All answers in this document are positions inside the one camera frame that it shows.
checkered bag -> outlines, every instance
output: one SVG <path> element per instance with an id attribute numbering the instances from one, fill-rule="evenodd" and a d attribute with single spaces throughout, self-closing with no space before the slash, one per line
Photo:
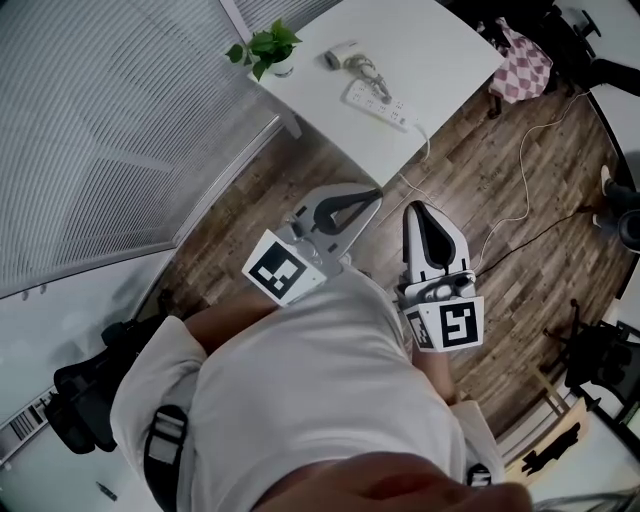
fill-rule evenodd
<path id="1" fill-rule="evenodd" d="M 542 95 L 551 76 L 553 62 L 531 39 L 509 28 L 504 18 L 496 23 L 511 44 L 504 64 L 493 75 L 489 92 L 508 103 Z"/>

window blind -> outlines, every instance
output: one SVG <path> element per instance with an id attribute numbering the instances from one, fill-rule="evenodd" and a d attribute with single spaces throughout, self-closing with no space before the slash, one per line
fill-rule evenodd
<path id="1" fill-rule="evenodd" d="M 0 8 L 0 296 L 173 246 L 273 119 L 215 0 Z"/>
<path id="2" fill-rule="evenodd" d="M 265 30 L 278 18 L 292 30 L 300 30 L 340 0 L 236 0 L 251 32 Z"/>

forearm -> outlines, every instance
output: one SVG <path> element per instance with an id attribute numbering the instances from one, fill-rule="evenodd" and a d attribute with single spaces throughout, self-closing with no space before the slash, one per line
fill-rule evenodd
<path id="1" fill-rule="evenodd" d="M 211 355 L 236 334 L 273 313 L 278 306 L 251 288 L 196 313 L 185 321 L 191 335 Z"/>
<path id="2" fill-rule="evenodd" d="M 457 403 L 458 394 L 447 354 L 420 352 L 414 347 L 412 363 L 427 376 L 436 392 L 448 405 Z"/>

white table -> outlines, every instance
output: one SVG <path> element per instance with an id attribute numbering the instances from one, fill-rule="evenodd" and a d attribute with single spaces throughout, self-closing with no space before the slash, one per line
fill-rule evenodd
<path id="1" fill-rule="evenodd" d="M 341 101 L 355 79 L 330 71 L 323 53 L 357 40 L 391 94 L 411 105 L 433 135 L 491 76 L 503 57 L 435 0 L 343 0 L 297 33 L 294 71 L 265 73 L 259 84 L 338 146 L 380 186 L 424 144 Z M 286 119 L 286 111 L 281 112 Z"/>

